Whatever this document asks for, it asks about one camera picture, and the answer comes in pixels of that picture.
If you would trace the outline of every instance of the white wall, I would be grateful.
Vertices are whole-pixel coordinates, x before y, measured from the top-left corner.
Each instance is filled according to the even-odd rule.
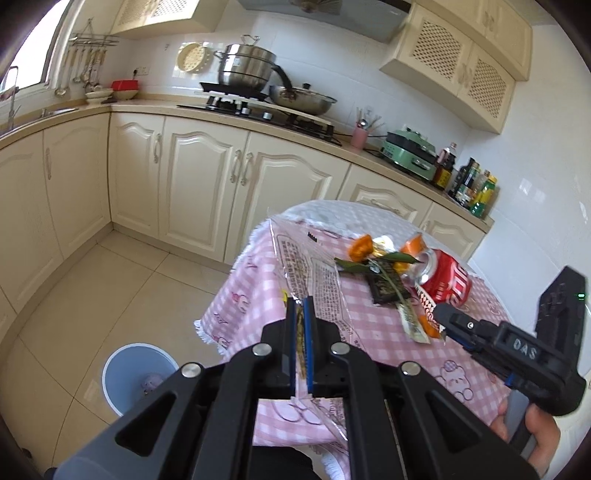
[[[534,27],[530,81],[517,85],[501,135],[470,133],[460,164],[469,157],[500,185],[495,224],[470,264],[532,328],[538,296],[564,265],[591,277],[591,74],[560,27]]]
[[[144,92],[193,95],[199,82],[217,83],[218,60],[204,72],[186,75],[175,69],[183,42],[207,41],[214,49],[239,43],[241,34],[258,35],[259,45],[277,55],[277,64],[297,86],[312,89],[338,100],[327,114],[340,124],[354,125],[355,106],[372,106],[384,117],[385,134],[408,124],[428,136],[438,149],[450,142],[462,147],[470,128],[454,114],[412,87],[379,71],[385,44],[341,28],[299,17],[244,10],[230,0],[213,34],[173,35],[136,41],[126,74],[134,67],[150,67],[138,80]],[[279,83],[272,77],[273,83]]]

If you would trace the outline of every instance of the trash can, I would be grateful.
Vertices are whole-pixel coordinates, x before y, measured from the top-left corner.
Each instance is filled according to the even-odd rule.
[[[114,352],[103,369],[103,392],[120,417],[178,370],[174,359],[148,343],[131,343]]]

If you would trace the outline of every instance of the red container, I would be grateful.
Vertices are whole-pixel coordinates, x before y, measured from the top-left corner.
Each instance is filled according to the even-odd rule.
[[[115,80],[111,83],[111,88],[116,92],[122,90],[139,90],[139,83],[137,80]]]

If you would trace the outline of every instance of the green electric grill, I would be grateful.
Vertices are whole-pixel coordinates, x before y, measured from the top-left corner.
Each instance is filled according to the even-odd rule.
[[[437,170],[435,147],[418,132],[409,128],[388,132],[382,146],[382,154],[406,171],[431,181]]]

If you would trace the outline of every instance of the gas stove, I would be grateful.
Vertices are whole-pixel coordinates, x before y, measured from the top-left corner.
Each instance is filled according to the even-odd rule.
[[[239,116],[255,122],[263,122],[275,127],[285,128],[334,145],[341,143],[334,137],[335,126],[328,120],[297,112],[295,110],[268,103],[262,99],[264,94],[257,92],[254,98],[213,92],[205,105],[177,105],[178,108],[209,110],[224,115]]]

